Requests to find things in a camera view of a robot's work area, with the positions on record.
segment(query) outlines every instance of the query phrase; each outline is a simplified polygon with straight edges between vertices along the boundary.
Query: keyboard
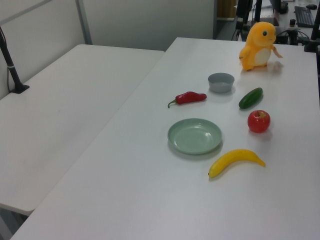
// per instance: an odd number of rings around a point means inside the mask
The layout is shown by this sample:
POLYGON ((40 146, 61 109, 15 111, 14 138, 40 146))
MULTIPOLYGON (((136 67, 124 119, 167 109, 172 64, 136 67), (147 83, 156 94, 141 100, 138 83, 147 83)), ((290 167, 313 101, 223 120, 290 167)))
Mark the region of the keyboard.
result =
POLYGON ((302 6, 294 6, 296 23, 300 28, 313 28, 315 24, 314 17, 310 9, 302 6))

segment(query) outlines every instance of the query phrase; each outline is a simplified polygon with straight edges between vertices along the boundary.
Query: plastic vegetable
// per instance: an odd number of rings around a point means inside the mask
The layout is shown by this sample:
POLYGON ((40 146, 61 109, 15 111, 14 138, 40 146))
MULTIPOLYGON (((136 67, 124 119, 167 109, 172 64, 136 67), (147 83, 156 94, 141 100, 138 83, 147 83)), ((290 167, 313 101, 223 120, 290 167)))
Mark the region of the plastic vegetable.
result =
POLYGON ((208 173, 209 178, 218 176, 227 166, 241 160, 256 162, 263 167, 266 166, 265 162, 262 161, 253 151, 248 149, 235 149, 227 152, 214 162, 208 173))
POLYGON ((271 50, 278 58, 282 58, 273 45, 275 40, 275 26, 269 22, 255 23, 246 38, 245 47, 239 54, 243 69, 250 71, 254 67, 266 67, 271 50))
POLYGON ((261 98, 263 94, 263 90, 261 87, 257 87, 252 91, 248 92, 239 102, 239 108, 247 109, 253 106, 258 100, 261 98))
POLYGON ((204 93, 196 93, 193 91, 187 91, 184 94, 178 95, 175 97, 175 100, 169 102, 168 109, 170 108, 170 104, 176 103, 176 104, 187 104, 187 103, 194 103, 194 102, 200 102, 207 98, 207 95, 204 93))

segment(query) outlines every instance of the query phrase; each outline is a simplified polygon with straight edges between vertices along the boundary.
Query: plush toy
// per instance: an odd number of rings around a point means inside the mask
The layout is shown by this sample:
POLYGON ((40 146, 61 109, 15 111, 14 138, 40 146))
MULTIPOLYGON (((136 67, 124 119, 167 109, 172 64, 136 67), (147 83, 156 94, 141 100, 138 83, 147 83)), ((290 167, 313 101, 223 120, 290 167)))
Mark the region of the plush toy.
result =
POLYGON ((269 22, 257 22, 254 24, 246 38, 245 47, 239 54, 243 69, 250 71, 254 67, 266 67, 271 50, 278 58, 282 58, 273 45, 275 40, 275 26, 269 22))

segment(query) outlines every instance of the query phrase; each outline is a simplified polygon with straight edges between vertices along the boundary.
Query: small bowl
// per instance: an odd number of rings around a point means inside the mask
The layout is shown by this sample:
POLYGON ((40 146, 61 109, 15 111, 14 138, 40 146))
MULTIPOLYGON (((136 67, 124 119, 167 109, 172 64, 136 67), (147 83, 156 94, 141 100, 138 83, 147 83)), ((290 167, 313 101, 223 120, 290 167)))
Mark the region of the small bowl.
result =
POLYGON ((210 90, 221 94, 231 91, 235 78, 228 73, 218 72, 211 74, 208 81, 210 90))

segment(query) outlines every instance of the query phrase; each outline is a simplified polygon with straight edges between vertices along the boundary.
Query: red chili pepper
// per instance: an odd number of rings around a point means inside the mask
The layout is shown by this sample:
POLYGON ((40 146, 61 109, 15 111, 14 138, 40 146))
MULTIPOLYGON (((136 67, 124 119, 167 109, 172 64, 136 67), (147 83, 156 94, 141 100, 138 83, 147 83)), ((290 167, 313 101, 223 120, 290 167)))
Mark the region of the red chili pepper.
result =
POLYGON ((176 103, 176 104, 187 104, 187 103, 193 103, 193 102, 200 102, 207 98, 207 95, 204 93, 196 93, 193 91, 187 91, 184 94, 178 95, 175 97, 175 100, 169 102, 168 109, 170 108, 170 104, 176 103))

